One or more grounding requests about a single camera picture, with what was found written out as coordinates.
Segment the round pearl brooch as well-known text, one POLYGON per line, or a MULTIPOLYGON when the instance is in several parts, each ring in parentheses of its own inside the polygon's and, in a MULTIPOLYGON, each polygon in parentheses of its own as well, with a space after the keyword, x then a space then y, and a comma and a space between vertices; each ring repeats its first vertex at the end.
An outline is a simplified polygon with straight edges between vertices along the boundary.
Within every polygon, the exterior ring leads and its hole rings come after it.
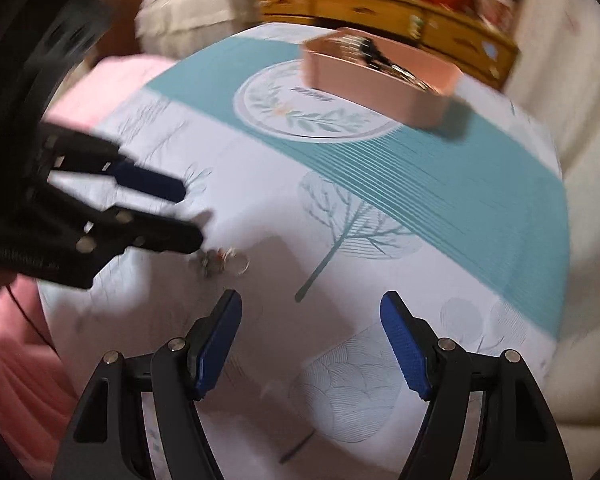
POLYGON ((239 250, 230 247, 212 248, 198 250, 189 258, 189 264, 203 277, 227 274, 230 276, 241 276, 250 267, 250 259, 239 250))

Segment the pink jewelry tray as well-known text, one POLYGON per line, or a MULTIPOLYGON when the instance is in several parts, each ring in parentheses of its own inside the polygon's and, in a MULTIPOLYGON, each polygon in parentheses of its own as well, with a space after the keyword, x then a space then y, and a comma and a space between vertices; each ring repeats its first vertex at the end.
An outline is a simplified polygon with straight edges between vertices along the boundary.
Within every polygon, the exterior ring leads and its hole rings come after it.
POLYGON ((442 123, 463 76, 428 52, 347 27, 306 40, 300 51, 306 86, 425 130, 442 123))

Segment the pink quilted blanket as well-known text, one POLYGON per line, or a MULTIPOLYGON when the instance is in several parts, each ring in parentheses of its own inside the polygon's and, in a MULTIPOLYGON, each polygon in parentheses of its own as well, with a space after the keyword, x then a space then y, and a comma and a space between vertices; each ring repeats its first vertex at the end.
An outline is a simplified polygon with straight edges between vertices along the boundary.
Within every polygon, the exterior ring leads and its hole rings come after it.
MULTIPOLYGON (((155 55, 105 58, 52 104, 46 117, 90 130, 174 64, 155 55)), ((10 289, 0 292, 0 433, 32 478, 50 478, 77 400, 50 348, 38 283, 13 278, 10 289)))

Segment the white lace-covered cabinet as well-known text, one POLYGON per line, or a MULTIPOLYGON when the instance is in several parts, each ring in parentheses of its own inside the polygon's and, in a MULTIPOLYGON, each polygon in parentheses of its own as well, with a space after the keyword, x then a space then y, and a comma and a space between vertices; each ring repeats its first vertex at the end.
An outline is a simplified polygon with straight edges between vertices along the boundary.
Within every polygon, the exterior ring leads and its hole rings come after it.
POLYGON ((143 52, 179 60, 251 27, 258 17, 256 0, 143 0, 135 35, 143 52))

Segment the teal tree-print tablecloth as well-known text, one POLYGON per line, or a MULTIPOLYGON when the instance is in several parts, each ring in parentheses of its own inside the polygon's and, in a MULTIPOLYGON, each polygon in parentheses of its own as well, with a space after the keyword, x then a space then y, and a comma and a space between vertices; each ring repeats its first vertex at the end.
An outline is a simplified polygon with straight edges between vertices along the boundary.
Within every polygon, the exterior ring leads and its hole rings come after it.
POLYGON ((90 289, 42 284, 67 374, 82 389, 105 352, 153 352, 237 290, 242 324, 200 407, 229 479, 396 478, 426 406, 380 324, 389 290, 470 352, 519 351, 538 379, 562 322, 567 203, 550 130, 468 76, 430 131, 313 90, 301 46, 320 35, 261 25, 177 63, 103 62, 48 114, 187 195, 70 174, 59 186, 198 220, 226 258, 204 273, 131 249, 90 289))

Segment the cream floral curtain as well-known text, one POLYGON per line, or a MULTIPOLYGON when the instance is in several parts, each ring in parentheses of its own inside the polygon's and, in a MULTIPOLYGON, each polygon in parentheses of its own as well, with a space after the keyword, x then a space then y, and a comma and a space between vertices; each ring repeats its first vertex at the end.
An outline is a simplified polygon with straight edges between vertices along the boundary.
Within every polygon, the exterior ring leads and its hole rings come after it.
POLYGON ((600 478, 600 4, 521 0, 507 95, 550 127, 567 191, 570 270, 545 394, 574 478, 600 478))

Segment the wooden desk with drawers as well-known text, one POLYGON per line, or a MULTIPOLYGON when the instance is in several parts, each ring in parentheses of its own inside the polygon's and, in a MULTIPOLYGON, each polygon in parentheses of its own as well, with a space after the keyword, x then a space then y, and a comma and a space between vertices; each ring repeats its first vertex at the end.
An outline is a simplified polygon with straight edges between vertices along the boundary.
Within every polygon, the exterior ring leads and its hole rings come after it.
POLYGON ((351 26, 410 44, 455 63, 501 91, 519 48, 470 16, 422 0, 257 0, 265 22, 351 26))

